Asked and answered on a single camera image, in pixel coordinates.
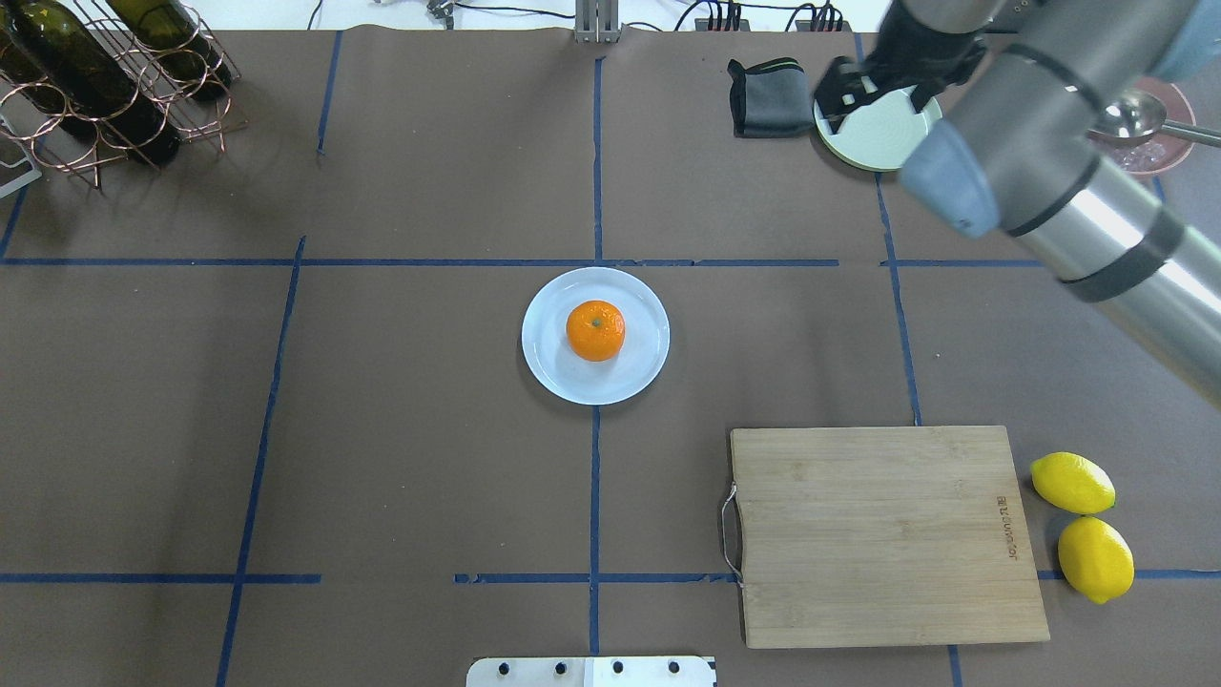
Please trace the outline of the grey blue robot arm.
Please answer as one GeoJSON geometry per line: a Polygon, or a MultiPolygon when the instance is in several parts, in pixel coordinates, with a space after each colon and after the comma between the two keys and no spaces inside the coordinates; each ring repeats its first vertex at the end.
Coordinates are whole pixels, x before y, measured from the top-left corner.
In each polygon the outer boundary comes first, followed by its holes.
{"type": "Polygon", "coordinates": [[[999,1],[894,1],[874,49],[814,87],[830,131],[893,92],[916,112],[967,85],[899,182],[961,236],[1000,229],[1077,300],[1219,404],[1219,246],[1087,140],[1139,78],[1219,56],[1216,1],[1051,1],[974,77],[999,1]]]}

